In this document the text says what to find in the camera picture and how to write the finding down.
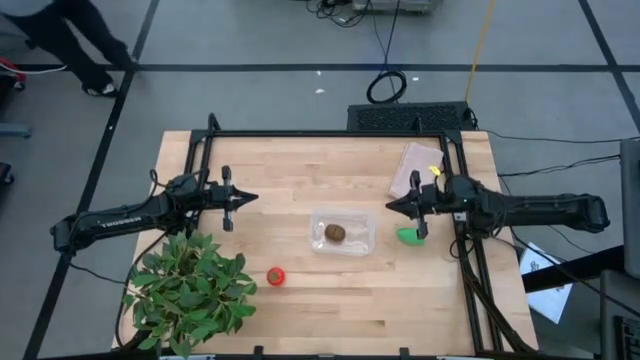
green object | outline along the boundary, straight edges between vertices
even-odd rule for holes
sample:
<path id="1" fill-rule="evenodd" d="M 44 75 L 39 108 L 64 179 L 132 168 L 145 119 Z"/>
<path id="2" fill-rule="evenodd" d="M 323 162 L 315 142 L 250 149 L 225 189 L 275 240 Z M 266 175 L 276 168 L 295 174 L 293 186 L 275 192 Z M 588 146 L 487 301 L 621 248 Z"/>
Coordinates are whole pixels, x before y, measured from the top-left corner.
<path id="1" fill-rule="evenodd" d="M 396 236 L 398 236 L 398 239 L 400 239 L 400 241 L 402 241 L 403 243 L 409 246 L 424 245 L 424 239 L 418 239 L 418 234 L 416 232 L 416 229 L 411 229 L 411 228 L 398 229 L 398 231 L 396 232 Z"/>
<path id="2" fill-rule="evenodd" d="M 247 297 L 256 283 L 242 272 L 244 255 L 226 259 L 212 237 L 193 232 L 169 236 L 162 250 L 142 257 L 142 268 L 129 275 L 135 290 L 122 302 L 133 307 L 134 326 L 151 331 L 139 348 L 159 348 L 169 341 L 173 351 L 188 358 L 196 345 L 219 333 L 238 331 L 242 318 L 256 308 Z"/>

clear plastic container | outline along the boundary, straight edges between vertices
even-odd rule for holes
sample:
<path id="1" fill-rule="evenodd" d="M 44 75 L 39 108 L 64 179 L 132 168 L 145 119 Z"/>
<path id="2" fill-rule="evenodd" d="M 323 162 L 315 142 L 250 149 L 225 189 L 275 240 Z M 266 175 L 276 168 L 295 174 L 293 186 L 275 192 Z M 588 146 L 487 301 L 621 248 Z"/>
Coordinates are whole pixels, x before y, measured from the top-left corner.
<path id="1" fill-rule="evenodd" d="M 345 229 L 340 242 L 326 238 L 328 225 Z M 365 256 L 376 245 L 376 226 L 373 214 L 350 210 L 314 210 L 311 214 L 311 247 L 319 253 Z"/>

white paper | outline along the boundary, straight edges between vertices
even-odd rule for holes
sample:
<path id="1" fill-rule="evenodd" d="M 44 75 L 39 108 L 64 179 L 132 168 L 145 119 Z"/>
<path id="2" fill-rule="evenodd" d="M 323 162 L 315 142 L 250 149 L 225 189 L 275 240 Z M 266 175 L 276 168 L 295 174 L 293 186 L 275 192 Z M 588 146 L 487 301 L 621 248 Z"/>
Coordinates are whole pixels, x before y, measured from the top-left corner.
<path id="1" fill-rule="evenodd" d="M 440 168 L 443 155 L 439 149 L 426 147 L 418 143 L 407 145 L 398 165 L 398 170 L 396 170 L 396 175 L 393 177 L 389 195 L 396 199 L 407 195 L 411 189 L 409 178 L 413 170 L 420 172 L 420 186 L 433 184 L 436 176 L 429 170 L 429 166 Z"/>
<path id="2" fill-rule="evenodd" d="M 554 263 L 560 263 L 553 256 L 547 255 L 535 244 L 529 243 L 529 246 L 546 255 L 549 259 L 553 260 Z M 547 259 L 529 249 L 525 249 L 524 254 L 522 254 L 522 258 L 520 259 L 520 274 L 524 275 L 549 266 L 551 266 L 551 263 Z M 564 307 L 567 304 L 570 292 L 571 284 L 554 289 L 536 291 L 534 293 L 527 294 L 527 302 L 533 310 L 539 312 L 544 317 L 557 324 L 560 322 L 562 311 L 564 311 Z"/>

green leaf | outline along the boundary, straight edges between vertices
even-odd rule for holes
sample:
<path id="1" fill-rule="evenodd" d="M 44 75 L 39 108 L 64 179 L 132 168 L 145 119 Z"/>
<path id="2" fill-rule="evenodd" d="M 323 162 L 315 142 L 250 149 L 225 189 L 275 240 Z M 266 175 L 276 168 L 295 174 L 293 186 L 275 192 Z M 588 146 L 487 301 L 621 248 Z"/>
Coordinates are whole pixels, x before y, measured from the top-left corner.
<path id="1" fill-rule="evenodd" d="M 224 267 L 225 270 L 229 270 L 229 264 L 231 264 L 231 260 L 220 257 L 219 263 L 220 265 L 222 265 L 222 267 Z"/>
<path id="2" fill-rule="evenodd" d="M 188 275 L 186 281 L 187 281 L 187 285 L 192 286 L 192 287 L 196 287 L 196 277 L 195 276 Z"/>
<path id="3" fill-rule="evenodd" d="M 189 240 L 187 240 L 187 246 L 192 248 L 199 248 L 202 246 L 202 240 L 204 240 L 202 234 L 194 231 L 193 234 L 191 234 Z"/>
<path id="4" fill-rule="evenodd" d="M 157 343 L 158 340 L 160 340 L 157 337 L 148 337 L 146 339 L 144 339 L 144 341 L 142 343 L 140 343 L 140 346 L 138 346 L 138 349 L 140 350 L 149 350 L 152 347 L 154 347 Z"/>
<path id="5" fill-rule="evenodd" d="M 232 259 L 229 263 L 229 276 L 236 276 L 236 274 L 238 274 L 238 271 L 238 262 L 236 261 L 236 259 Z"/>
<path id="6" fill-rule="evenodd" d="M 178 237 L 169 235 L 169 247 L 171 248 L 171 255 L 175 258 L 180 253 L 180 245 L 178 244 Z"/>
<path id="7" fill-rule="evenodd" d="M 178 344 L 176 339 L 171 338 L 169 340 L 169 345 L 171 345 L 171 350 L 173 350 L 173 352 L 176 353 L 176 355 L 186 358 L 182 353 L 182 347 L 180 347 L 180 344 Z"/>
<path id="8" fill-rule="evenodd" d="M 233 276 L 236 276 L 242 269 L 244 269 L 244 265 L 246 264 L 246 259 L 243 254 L 236 255 L 236 266 L 238 267 L 237 271 L 233 273 Z"/>
<path id="9" fill-rule="evenodd" d="M 146 316 L 146 310 L 144 309 L 144 305 L 141 301 L 138 301 L 135 305 L 133 305 L 133 323 L 134 324 L 142 324 L 142 320 Z"/>
<path id="10" fill-rule="evenodd" d="M 169 290 L 163 294 L 164 298 L 170 301 L 176 301 L 180 297 L 177 291 Z"/>
<path id="11" fill-rule="evenodd" d="M 173 255 L 171 254 L 171 245 L 166 242 L 162 243 L 162 258 L 165 260 L 173 258 Z"/>
<path id="12" fill-rule="evenodd" d="M 164 286 L 167 289 L 173 289 L 174 287 L 176 287 L 176 286 L 178 286 L 180 284 L 181 284 L 180 279 L 177 278 L 177 277 L 174 277 L 174 278 L 171 278 L 171 279 L 167 280 L 167 282 L 164 284 Z"/>
<path id="13" fill-rule="evenodd" d="M 133 305 L 134 299 L 135 298 L 131 294 L 127 294 L 122 298 L 122 303 L 125 305 L 125 308 L 124 308 L 125 314 L 127 313 L 127 311 L 129 311 L 129 308 L 131 307 L 131 305 Z"/>
<path id="14" fill-rule="evenodd" d="M 238 275 L 236 275 L 236 279 L 238 281 L 249 281 L 249 282 L 253 281 L 253 279 L 245 273 L 239 273 Z"/>
<path id="15" fill-rule="evenodd" d="M 154 326 L 153 329 L 151 329 L 151 335 L 156 337 L 162 337 L 162 335 L 164 335 L 164 333 L 166 332 L 167 332 L 167 327 L 164 324 Z"/>
<path id="16" fill-rule="evenodd" d="M 233 332 L 237 334 L 238 330 L 240 330 L 240 328 L 242 328 L 243 321 L 240 318 L 235 318 L 235 319 L 236 320 L 234 321 L 234 324 L 233 324 Z"/>
<path id="17" fill-rule="evenodd" d="M 165 271 L 171 273 L 171 271 L 178 266 L 178 261 L 176 259 L 169 259 L 164 263 Z"/>
<path id="18" fill-rule="evenodd" d="M 226 289 L 226 287 L 229 286 L 229 278 L 227 277 L 227 275 L 218 273 L 218 281 L 216 283 L 216 286 L 220 290 Z"/>
<path id="19" fill-rule="evenodd" d="M 160 276 L 158 275 L 154 275 L 154 274 L 142 274 L 142 275 L 138 275 L 135 278 L 133 278 L 133 280 L 131 281 L 131 283 L 133 283 L 134 286 L 145 286 L 148 284 L 151 284 L 152 282 L 159 280 Z"/>
<path id="20" fill-rule="evenodd" d="M 134 279 L 138 275 L 140 275 L 140 270 L 138 270 L 137 267 L 132 266 L 131 270 L 129 270 L 129 279 Z"/>
<path id="21" fill-rule="evenodd" d="M 214 312 L 218 309 L 218 306 L 220 306 L 220 303 L 218 302 L 218 289 L 213 289 L 213 291 L 211 292 L 211 294 L 209 294 L 209 299 L 212 299 L 211 302 L 209 303 L 209 305 L 207 305 L 207 310 L 209 310 L 210 312 Z"/>
<path id="22" fill-rule="evenodd" d="M 202 239 L 202 247 L 203 248 L 209 247 L 209 245 L 211 244 L 212 240 L 213 240 L 213 235 L 209 234 L 209 235 L 205 236 L 205 238 Z"/>
<path id="23" fill-rule="evenodd" d="M 229 309 L 237 317 L 251 316 L 256 312 L 256 307 L 246 304 L 229 304 Z"/>
<path id="24" fill-rule="evenodd" d="M 196 321 L 196 324 L 198 324 L 199 327 L 208 329 L 209 331 L 216 331 L 220 327 L 220 325 L 218 325 L 218 322 L 213 319 L 199 320 Z"/>
<path id="25" fill-rule="evenodd" d="M 229 319 L 229 322 L 227 323 L 226 328 L 224 329 L 224 332 L 225 332 L 227 335 L 229 335 L 229 334 L 231 333 L 231 330 L 233 330 L 233 325 L 234 325 L 234 322 L 235 322 L 235 320 L 234 320 L 234 319 L 236 319 L 236 317 L 232 316 L 232 317 Z"/>
<path id="26" fill-rule="evenodd" d="M 156 309 L 155 311 L 147 314 L 147 323 L 160 324 L 164 321 L 164 312 L 162 309 Z"/>
<path id="27" fill-rule="evenodd" d="M 209 335 L 209 332 L 210 332 L 209 329 L 204 327 L 199 327 L 191 332 L 191 337 L 193 337 L 194 340 L 202 340 L 207 335 Z"/>
<path id="28" fill-rule="evenodd" d="M 184 231 L 180 231 L 178 235 L 176 235 L 176 245 L 182 246 L 187 243 L 187 233 Z"/>
<path id="29" fill-rule="evenodd" d="M 224 329 L 229 321 L 231 321 L 232 317 L 233 314 L 231 313 L 231 310 L 228 307 L 223 306 L 222 312 L 220 313 L 220 328 Z"/>
<path id="30" fill-rule="evenodd" d="M 205 258 L 200 258 L 198 260 L 198 263 L 196 264 L 196 268 L 195 268 L 196 273 L 203 273 L 204 272 L 204 266 L 207 263 L 207 261 L 208 260 L 205 259 Z"/>
<path id="31" fill-rule="evenodd" d="M 204 295 L 199 293 L 188 293 L 180 295 L 178 303 L 184 307 L 194 307 L 204 301 Z"/>
<path id="32" fill-rule="evenodd" d="M 174 304 L 172 302 L 165 301 L 164 302 L 164 307 L 169 312 L 172 312 L 172 313 L 177 314 L 177 315 L 184 315 L 184 312 L 182 310 L 180 310 L 180 308 L 176 304 Z"/>
<path id="33" fill-rule="evenodd" d="M 214 279 L 218 278 L 218 267 L 215 264 L 207 261 L 204 263 L 203 267 L 203 270 L 207 275 L 211 276 Z"/>
<path id="34" fill-rule="evenodd" d="M 199 277 L 196 279 L 196 287 L 198 288 L 198 291 L 203 294 L 209 295 L 209 293 L 211 292 L 211 284 L 209 283 L 209 280 L 203 277 Z"/>
<path id="35" fill-rule="evenodd" d="M 215 253 L 216 251 L 218 251 L 218 249 L 220 248 L 220 246 L 222 246 L 222 244 L 211 244 L 209 246 L 207 246 L 207 251 L 210 251 L 212 253 Z"/>
<path id="36" fill-rule="evenodd" d="M 258 291 L 256 283 L 250 283 L 244 286 L 244 293 L 247 295 L 254 295 Z"/>
<path id="37" fill-rule="evenodd" d="M 138 330 L 151 331 L 151 326 L 147 324 L 133 324 L 133 326 Z"/>
<path id="38" fill-rule="evenodd" d="M 157 269 L 161 266 L 160 257 L 156 254 L 145 254 L 142 257 L 142 265 L 149 269 Z"/>
<path id="39" fill-rule="evenodd" d="M 155 291 L 160 289 L 161 287 L 163 287 L 167 282 L 169 282 L 169 280 L 173 279 L 173 276 L 166 276 L 163 277 L 162 279 L 156 281 L 153 283 L 153 285 L 151 285 L 151 287 L 149 288 L 149 291 Z"/>
<path id="40" fill-rule="evenodd" d="M 240 297 L 240 295 L 242 295 L 243 291 L 244 287 L 242 285 L 233 285 L 229 286 L 227 288 L 227 291 L 225 291 L 224 293 L 231 298 L 237 299 Z"/>
<path id="41" fill-rule="evenodd" d="M 188 359 L 189 355 L 191 355 L 191 344 L 189 344 L 189 341 L 185 339 L 180 344 L 180 347 L 182 348 L 182 357 Z"/>
<path id="42" fill-rule="evenodd" d="M 157 291 L 151 293 L 151 300 L 153 300 L 153 302 L 157 305 L 161 305 L 164 302 L 162 295 L 160 295 L 160 293 L 158 293 Z"/>
<path id="43" fill-rule="evenodd" d="M 191 288 L 186 283 L 180 285 L 180 296 L 184 296 L 185 294 L 191 293 Z"/>
<path id="44" fill-rule="evenodd" d="M 191 320 L 197 321 L 197 320 L 202 320 L 206 318 L 208 314 L 209 314 L 209 311 L 207 309 L 200 309 L 200 310 L 196 310 L 188 313 L 187 317 Z"/>
<path id="45" fill-rule="evenodd" d="M 142 305 L 144 306 L 144 310 L 147 314 L 155 310 L 155 306 L 153 305 L 153 303 L 151 303 L 151 299 L 144 298 L 140 301 L 142 302 Z"/>

brown food item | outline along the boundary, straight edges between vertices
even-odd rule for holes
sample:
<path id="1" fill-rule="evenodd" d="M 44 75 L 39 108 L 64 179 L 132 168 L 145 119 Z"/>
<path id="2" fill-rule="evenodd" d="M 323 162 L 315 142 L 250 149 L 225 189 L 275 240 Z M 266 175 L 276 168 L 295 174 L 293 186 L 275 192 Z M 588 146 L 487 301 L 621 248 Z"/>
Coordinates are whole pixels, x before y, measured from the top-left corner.
<path id="1" fill-rule="evenodd" d="M 327 239 L 335 242 L 341 242 L 342 240 L 344 240 L 346 235 L 346 230 L 340 225 L 329 224 L 324 230 L 324 236 Z"/>

